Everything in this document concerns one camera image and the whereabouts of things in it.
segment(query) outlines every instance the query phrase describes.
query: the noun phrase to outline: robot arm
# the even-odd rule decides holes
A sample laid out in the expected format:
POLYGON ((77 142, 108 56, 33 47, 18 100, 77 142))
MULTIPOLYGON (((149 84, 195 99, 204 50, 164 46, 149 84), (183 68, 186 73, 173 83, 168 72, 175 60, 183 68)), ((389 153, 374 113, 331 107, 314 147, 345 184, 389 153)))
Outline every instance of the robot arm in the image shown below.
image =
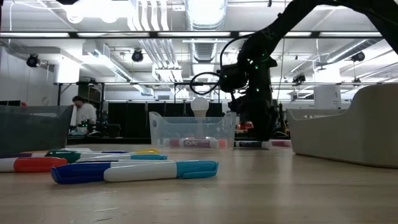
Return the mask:
POLYGON ((246 113, 254 126, 254 137, 268 141, 276 119, 272 104, 269 69, 277 63, 271 53, 284 36, 315 7, 346 6, 365 14, 398 53, 398 5, 394 0, 293 0, 266 28, 252 34, 242 46, 237 64, 221 65, 220 88, 229 93, 249 82, 245 95, 229 103, 232 111, 246 113))
POLYGON ((345 6, 369 18, 398 53, 398 5, 394 0, 293 0, 266 28, 253 34, 242 46, 238 60, 270 56, 279 41, 319 5, 345 6))

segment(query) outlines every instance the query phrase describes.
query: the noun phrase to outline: person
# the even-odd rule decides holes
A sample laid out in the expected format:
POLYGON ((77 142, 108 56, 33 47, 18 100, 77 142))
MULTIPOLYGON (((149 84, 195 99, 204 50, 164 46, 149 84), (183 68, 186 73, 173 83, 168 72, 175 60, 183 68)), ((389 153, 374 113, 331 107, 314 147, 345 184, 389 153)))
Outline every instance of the person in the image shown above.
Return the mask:
POLYGON ((90 124, 96 124, 97 115, 93 105, 86 103, 85 99, 80 96, 75 96, 72 99, 73 104, 77 107, 76 124, 81 124, 82 121, 90 120, 90 124))

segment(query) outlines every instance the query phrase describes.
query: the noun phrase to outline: white pipe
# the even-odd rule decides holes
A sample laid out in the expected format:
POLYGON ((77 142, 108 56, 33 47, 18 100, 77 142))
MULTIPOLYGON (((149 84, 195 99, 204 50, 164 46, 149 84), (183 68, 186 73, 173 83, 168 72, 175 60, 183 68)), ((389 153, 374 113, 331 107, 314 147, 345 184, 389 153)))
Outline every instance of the white pipe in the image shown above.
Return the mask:
MULTIPOLYGON (((134 15, 135 15, 135 17, 137 19, 136 11, 133 12, 133 16, 127 18, 127 26, 130 28, 131 31, 136 31, 136 26, 134 25, 134 15)), ((136 25, 137 25, 137 27, 141 28, 141 25, 139 23, 136 24, 136 25)), ((147 53, 148 57, 150 58, 150 60, 153 63, 155 63, 155 66, 157 68, 161 67, 161 64, 157 64, 156 63, 156 59, 155 59, 153 53, 148 49, 146 42, 144 40, 139 40, 139 43, 141 44, 142 48, 146 51, 146 53, 147 53)))
MULTIPOLYGON (((162 24, 163 30, 168 31, 169 25, 167 23, 167 0, 160 0, 160 8, 161 8, 161 13, 162 13, 162 15, 160 17, 160 23, 162 24)), ((173 46, 172 40, 168 39, 164 42, 165 42, 165 46, 166 46, 166 48, 164 48, 164 49, 167 49, 167 51, 169 51, 169 54, 170 54, 169 62, 173 64, 174 68, 178 68, 179 65, 178 65, 177 58, 175 56, 174 48, 172 47, 173 46)))
MULTIPOLYGON (((142 0, 141 1, 141 6, 142 6, 142 14, 141 14, 141 24, 144 28, 144 30, 151 30, 151 28, 149 27, 148 24, 148 14, 147 14, 147 10, 148 10, 148 3, 147 0, 142 0)), ((166 60, 163 58, 163 54, 162 51, 160 49, 157 48, 157 43, 155 40, 149 40, 149 45, 148 46, 151 50, 153 50, 153 52, 155 53, 155 57, 157 58, 157 60, 160 61, 160 63, 162 64, 163 68, 167 68, 167 63, 166 60)))
POLYGON ((160 17, 160 22, 164 31, 169 31, 169 25, 167 24, 167 0, 160 0, 160 9, 162 15, 160 17))

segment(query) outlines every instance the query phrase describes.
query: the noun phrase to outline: white bin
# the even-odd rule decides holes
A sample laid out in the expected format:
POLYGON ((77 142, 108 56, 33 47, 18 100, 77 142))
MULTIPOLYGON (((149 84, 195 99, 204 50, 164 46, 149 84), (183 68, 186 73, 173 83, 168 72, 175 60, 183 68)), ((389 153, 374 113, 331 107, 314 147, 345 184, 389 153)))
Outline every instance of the white bin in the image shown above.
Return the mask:
POLYGON ((150 140, 154 146, 221 148, 234 146, 236 113, 222 118, 162 117, 149 113, 150 140))

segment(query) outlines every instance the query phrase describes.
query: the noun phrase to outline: ceiling duct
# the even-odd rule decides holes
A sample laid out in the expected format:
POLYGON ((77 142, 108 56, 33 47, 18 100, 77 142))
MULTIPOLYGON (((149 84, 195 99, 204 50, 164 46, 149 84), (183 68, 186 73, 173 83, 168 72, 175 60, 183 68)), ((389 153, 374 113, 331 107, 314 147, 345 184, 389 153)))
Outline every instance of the ceiling duct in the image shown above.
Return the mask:
POLYGON ((382 39, 366 39, 366 40, 353 40, 335 52, 330 53, 326 57, 322 56, 312 56, 309 61, 301 63, 299 66, 292 69, 289 73, 302 73, 310 68, 316 68, 318 66, 330 65, 333 63, 340 62, 348 57, 351 57, 364 49, 380 42, 382 39))
MULTIPOLYGON (((189 30, 221 30, 224 27, 227 0, 185 0, 186 20, 189 30)), ((192 43, 192 57, 199 63, 210 63, 217 44, 192 43)))

